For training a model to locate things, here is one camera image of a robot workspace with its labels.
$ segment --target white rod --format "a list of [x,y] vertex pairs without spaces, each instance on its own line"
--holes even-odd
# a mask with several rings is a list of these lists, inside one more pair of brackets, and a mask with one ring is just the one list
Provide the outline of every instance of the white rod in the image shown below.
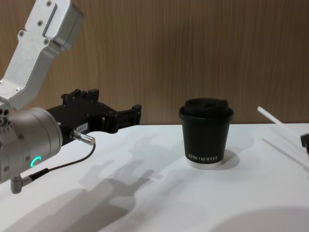
[[264,115],[265,117],[267,117],[269,120],[271,120],[272,122],[276,123],[277,125],[279,125],[282,129],[286,130],[287,132],[289,132],[290,134],[292,134],[294,137],[296,137],[297,139],[300,139],[300,135],[295,134],[292,130],[290,130],[289,128],[287,128],[282,122],[280,122],[278,119],[276,119],[273,115],[271,115],[269,112],[267,112],[266,110],[264,110],[261,106],[259,106],[257,108],[257,111],[260,112],[262,115]]

